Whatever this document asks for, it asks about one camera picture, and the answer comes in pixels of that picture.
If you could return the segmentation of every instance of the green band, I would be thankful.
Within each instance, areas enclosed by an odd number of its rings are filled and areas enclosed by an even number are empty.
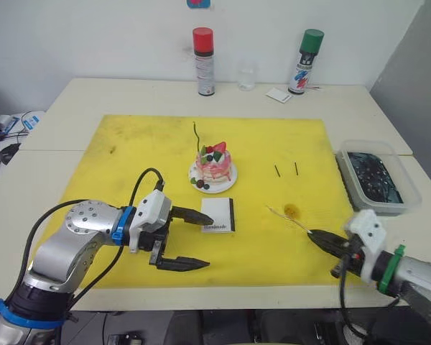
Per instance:
[[[383,278],[380,280],[379,283],[379,291],[383,294],[386,294],[389,282],[391,282],[391,279],[393,278],[393,274],[396,271],[397,265],[399,264],[399,261],[401,261],[401,258],[404,256],[404,248],[405,246],[400,244],[394,252],[394,255],[388,262],[388,267],[386,268],[385,273],[383,274]]]

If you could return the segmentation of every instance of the yellow mat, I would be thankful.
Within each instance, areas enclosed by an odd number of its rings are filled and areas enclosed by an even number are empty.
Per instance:
[[[238,168],[238,180],[224,193],[203,194],[189,183],[187,173],[196,152],[194,121],[201,145],[226,141]],[[164,192],[173,205],[199,210],[201,198],[233,198],[236,232],[202,234],[199,226],[174,220],[165,257],[195,257],[209,261],[209,267],[161,271],[148,265],[148,252],[129,254],[125,248],[97,288],[337,283],[329,274],[337,259],[318,249],[304,230],[266,207],[283,213],[284,206],[293,204],[298,219],[309,228],[343,235],[342,225],[352,210],[321,121],[107,115],[62,200],[90,198],[125,206],[138,175],[147,167],[162,173]],[[153,174],[144,179],[136,202],[154,183]],[[66,211],[53,217],[42,240],[58,229]],[[116,250],[99,251],[84,285],[107,266]]]

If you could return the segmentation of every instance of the small white card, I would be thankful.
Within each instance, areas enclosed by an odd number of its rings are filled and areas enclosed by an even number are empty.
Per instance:
[[[232,198],[203,198],[201,213],[210,216],[214,223],[201,226],[205,233],[224,233],[235,231],[235,218]]]
[[[272,90],[265,93],[268,97],[276,99],[278,102],[286,103],[288,100],[292,98],[290,93],[286,93],[277,88],[273,88]]]

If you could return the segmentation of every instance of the white plate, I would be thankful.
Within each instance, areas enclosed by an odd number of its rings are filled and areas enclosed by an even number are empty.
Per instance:
[[[229,189],[234,183],[236,182],[236,179],[238,178],[238,170],[236,169],[236,166],[234,163],[231,163],[231,180],[226,181],[224,183],[215,183],[215,184],[209,184],[209,189],[204,188],[198,188],[196,185],[190,182],[192,178],[195,178],[198,180],[198,174],[197,174],[197,168],[196,168],[196,162],[194,162],[190,169],[188,170],[188,182],[191,184],[194,189],[199,190],[200,192],[206,193],[206,194],[216,194],[216,193],[222,193],[225,190]]]

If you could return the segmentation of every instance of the clear plastic box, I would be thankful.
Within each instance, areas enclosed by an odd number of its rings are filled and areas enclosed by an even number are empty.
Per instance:
[[[348,156],[349,152],[369,153],[380,158],[386,170],[388,170],[403,203],[382,203],[369,199],[364,194],[356,176]],[[416,208],[422,203],[422,196],[389,144],[368,140],[347,140],[342,143],[336,159],[353,206],[358,210],[372,208],[379,215],[394,216]]]

